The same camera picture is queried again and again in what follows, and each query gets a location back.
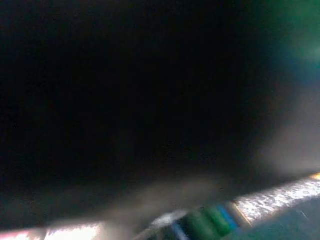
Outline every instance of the blue stripe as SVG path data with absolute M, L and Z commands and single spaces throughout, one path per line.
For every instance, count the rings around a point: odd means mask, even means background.
M 179 240 L 189 240 L 179 224 L 174 222 L 171 227 Z
M 228 224 L 232 229 L 237 229 L 238 225 L 223 206 L 217 206 L 217 207 L 219 212 L 220 212 L 223 218 L 228 222 Z

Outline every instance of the dark background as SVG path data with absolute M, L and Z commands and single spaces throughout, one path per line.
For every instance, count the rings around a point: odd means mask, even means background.
M 254 175 L 253 139 L 282 109 L 268 105 L 278 87 L 269 76 L 286 73 L 271 64 L 263 8 L 248 6 L 2 1 L 2 194 L 181 169 Z M 181 157 L 208 146 L 232 157 Z

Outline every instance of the green stripe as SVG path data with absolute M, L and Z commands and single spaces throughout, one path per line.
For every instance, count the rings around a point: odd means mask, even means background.
M 213 223 L 217 232 L 224 237 L 232 231 L 232 227 L 217 208 L 203 208 L 202 212 Z
M 192 240 L 219 240 L 221 237 L 208 218 L 196 211 L 186 216 L 186 232 Z

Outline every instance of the textured surface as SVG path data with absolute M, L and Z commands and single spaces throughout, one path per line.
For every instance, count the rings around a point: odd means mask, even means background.
M 226 240 L 318 240 L 320 236 L 320 199 L 298 204 L 278 217 L 234 232 Z
M 320 196 L 320 180 L 303 179 L 282 187 L 239 197 L 235 204 L 251 224 L 258 223 L 289 207 Z

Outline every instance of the white light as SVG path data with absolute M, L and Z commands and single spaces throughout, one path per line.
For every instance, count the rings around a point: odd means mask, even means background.
M 1 236 L 0 235 L 0 240 L 30 240 L 28 237 L 28 233 L 27 232 L 23 232 L 23 233 L 18 233 L 18 234 L 11 234 L 11 235 L 5 235 L 5 236 Z
M 49 232 L 45 240 L 92 240 L 99 232 L 98 225 L 69 227 Z

